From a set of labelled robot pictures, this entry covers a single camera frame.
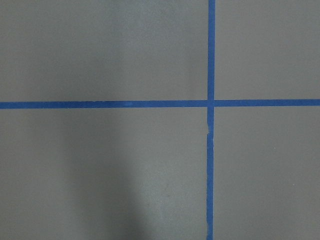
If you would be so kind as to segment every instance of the gray floor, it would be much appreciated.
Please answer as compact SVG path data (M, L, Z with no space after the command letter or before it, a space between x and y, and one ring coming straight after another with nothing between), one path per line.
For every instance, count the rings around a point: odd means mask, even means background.
M205 108L2 110L0 126L0 239L205 239Z
M207 99L207 0L0 2L0 102ZM215 99L319 99L319 11L217 0ZM206 111L0 110L0 239L206 239ZM319 238L319 122L215 109L215 240Z

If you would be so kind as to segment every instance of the vertical tape strip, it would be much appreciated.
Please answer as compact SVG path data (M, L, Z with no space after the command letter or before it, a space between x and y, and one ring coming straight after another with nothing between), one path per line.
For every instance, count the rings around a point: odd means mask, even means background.
M214 239L214 99L215 99L215 0L208 2L208 81L206 148L206 221L207 240Z

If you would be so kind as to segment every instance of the gray painted floor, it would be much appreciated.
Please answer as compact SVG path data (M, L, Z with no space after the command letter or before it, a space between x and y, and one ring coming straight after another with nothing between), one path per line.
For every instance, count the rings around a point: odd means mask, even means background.
M205 100L206 0L1 0L0 102ZM320 1L217 0L215 98L320 98ZM204 240L205 108L0 110L0 239ZM215 109L215 240L317 240L320 107Z

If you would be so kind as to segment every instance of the blue painter's tape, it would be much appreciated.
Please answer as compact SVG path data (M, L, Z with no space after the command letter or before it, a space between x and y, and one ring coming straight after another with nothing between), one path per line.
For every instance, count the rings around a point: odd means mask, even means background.
M208 134L206 139L206 221L207 240L214 236L214 107L207 108Z
M215 107L320 106L320 99L214 100L213 105Z
M206 222L207 240L214 239L214 99L215 99L215 0L208 2L208 79L206 144Z
M207 100L0 102L0 109L206 108L207 106Z

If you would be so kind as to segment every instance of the blue tape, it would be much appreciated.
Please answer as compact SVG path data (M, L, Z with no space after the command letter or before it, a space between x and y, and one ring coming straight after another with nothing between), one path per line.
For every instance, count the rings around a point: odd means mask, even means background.
M206 108L207 106L206 100L0 102L0 109Z
M214 239L214 99L215 99L215 0L208 2L208 79L206 145L206 222L207 240Z
M215 107L320 106L320 99L214 100Z

